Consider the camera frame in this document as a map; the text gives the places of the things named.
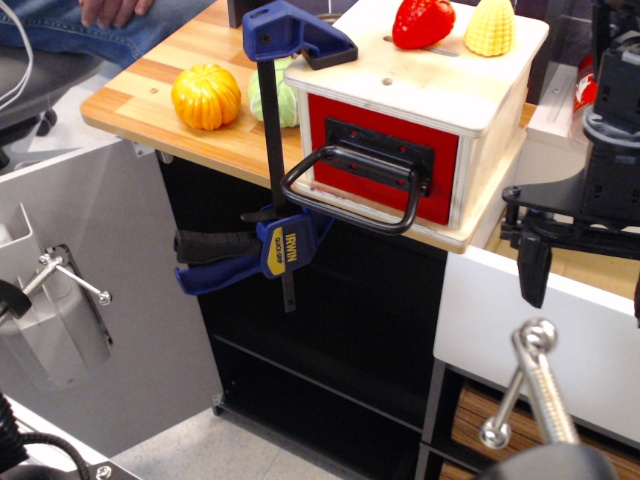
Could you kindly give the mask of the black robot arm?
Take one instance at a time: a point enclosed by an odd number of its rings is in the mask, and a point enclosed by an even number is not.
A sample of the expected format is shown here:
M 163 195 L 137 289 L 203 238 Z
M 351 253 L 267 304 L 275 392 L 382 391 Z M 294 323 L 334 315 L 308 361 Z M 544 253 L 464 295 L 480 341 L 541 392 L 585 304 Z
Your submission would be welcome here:
M 639 257 L 639 4 L 596 1 L 597 90 L 584 111 L 584 168 L 556 182 L 505 188 L 501 237 L 518 252 L 523 299 L 542 306 L 555 248 Z

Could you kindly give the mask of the person's hand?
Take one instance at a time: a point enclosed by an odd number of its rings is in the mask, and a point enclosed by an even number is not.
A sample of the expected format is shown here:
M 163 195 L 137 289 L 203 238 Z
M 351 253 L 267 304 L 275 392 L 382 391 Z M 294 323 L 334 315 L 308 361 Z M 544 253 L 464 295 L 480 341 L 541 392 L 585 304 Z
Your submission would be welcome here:
M 82 0 L 81 22 L 85 27 L 97 25 L 107 29 L 121 28 L 134 16 L 144 16 L 154 4 L 154 0 Z

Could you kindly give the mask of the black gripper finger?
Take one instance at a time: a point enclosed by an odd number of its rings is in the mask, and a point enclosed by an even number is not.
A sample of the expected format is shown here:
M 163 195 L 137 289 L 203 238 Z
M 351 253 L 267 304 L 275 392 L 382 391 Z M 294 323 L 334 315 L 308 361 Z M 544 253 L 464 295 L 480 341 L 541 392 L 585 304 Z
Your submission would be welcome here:
M 517 259 L 520 290 L 523 299 L 535 308 L 544 303 L 551 263 L 549 244 L 536 232 L 522 232 Z

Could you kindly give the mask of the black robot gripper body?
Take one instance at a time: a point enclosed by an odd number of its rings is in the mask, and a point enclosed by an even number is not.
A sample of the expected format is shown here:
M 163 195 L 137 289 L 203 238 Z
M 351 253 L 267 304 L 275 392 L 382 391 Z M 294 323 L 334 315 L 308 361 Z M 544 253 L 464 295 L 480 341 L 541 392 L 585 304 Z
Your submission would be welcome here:
M 587 169 L 561 181 L 509 186 L 500 237 L 514 248 L 532 232 L 565 250 L 639 258 L 639 166 Z

